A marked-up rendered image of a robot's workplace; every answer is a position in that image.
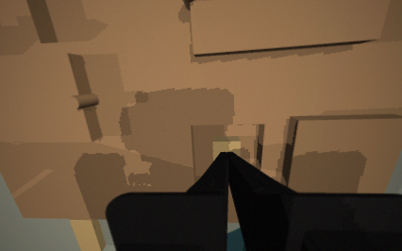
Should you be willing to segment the teal block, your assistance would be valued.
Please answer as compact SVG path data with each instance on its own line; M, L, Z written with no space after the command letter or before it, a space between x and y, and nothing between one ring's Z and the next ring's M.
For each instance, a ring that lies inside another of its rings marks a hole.
M227 234L226 251L246 251L240 227Z

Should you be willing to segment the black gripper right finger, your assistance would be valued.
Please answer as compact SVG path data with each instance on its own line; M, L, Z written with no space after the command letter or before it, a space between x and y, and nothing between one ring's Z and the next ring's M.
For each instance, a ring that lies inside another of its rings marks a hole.
M402 232L402 194L296 192L226 153L246 251L301 251L313 229Z

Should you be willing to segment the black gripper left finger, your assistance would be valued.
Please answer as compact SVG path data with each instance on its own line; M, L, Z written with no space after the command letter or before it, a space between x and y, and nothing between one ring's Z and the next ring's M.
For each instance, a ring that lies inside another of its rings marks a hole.
M226 251L228 156L221 152L185 192L126 192L106 206L115 250L121 243L205 245Z

